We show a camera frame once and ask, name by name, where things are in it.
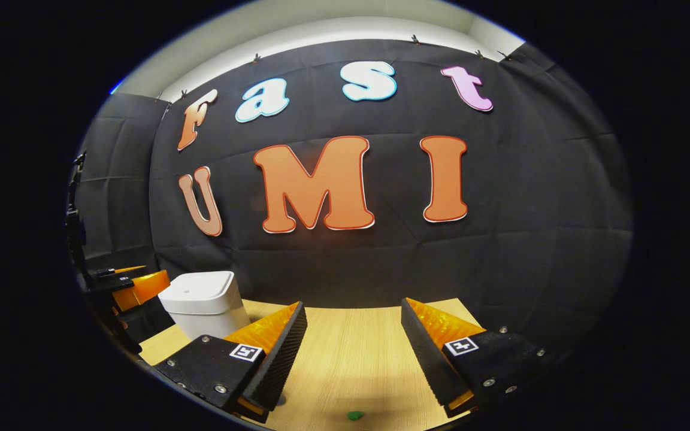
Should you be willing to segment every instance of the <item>green object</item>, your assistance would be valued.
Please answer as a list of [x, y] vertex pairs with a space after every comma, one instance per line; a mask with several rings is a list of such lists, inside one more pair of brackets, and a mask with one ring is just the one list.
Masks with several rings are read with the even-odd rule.
[[364, 412], [348, 412], [347, 418], [350, 420], [359, 420], [364, 415]]

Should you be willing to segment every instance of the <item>light blue letter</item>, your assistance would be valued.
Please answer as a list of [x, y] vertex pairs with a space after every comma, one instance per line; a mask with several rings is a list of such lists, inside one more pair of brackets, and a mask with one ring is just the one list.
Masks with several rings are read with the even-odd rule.
[[353, 84], [343, 85], [343, 93], [351, 101], [381, 101], [395, 94], [397, 85], [389, 76], [395, 71], [384, 61], [356, 61], [340, 69], [340, 76]]
[[287, 81], [280, 77], [260, 82], [250, 88], [242, 96], [246, 102], [236, 110], [236, 121], [246, 123], [260, 115], [271, 117], [282, 112], [289, 104], [289, 99], [284, 97], [286, 88]]

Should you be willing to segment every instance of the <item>white container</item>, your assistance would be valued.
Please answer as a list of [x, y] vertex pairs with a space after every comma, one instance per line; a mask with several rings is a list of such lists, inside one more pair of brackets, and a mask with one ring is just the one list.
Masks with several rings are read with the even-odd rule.
[[225, 338], [250, 323], [230, 271], [183, 274], [159, 293], [159, 299], [191, 340], [200, 335]]

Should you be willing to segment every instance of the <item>wooden table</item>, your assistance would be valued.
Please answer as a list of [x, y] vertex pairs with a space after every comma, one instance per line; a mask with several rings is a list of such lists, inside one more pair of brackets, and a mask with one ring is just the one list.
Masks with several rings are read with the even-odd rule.
[[[477, 324], [456, 298], [428, 304]], [[251, 321], [284, 306], [244, 300]], [[260, 425], [278, 431], [419, 431], [451, 421], [408, 343], [400, 306], [305, 312], [307, 331], [284, 386], [287, 402]], [[188, 343], [175, 325], [143, 341], [140, 357], [156, 365]], [[348, 420], [353, 410], [366, 415]]]

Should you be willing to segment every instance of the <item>white lid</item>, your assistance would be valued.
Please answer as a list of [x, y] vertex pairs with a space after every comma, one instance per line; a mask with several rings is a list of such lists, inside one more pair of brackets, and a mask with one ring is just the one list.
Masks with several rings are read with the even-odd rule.
[[172, 280], [159, 299], [170, 313], [221, 314], [230, 309], [236, 287], [233, 272], [191, 272]]

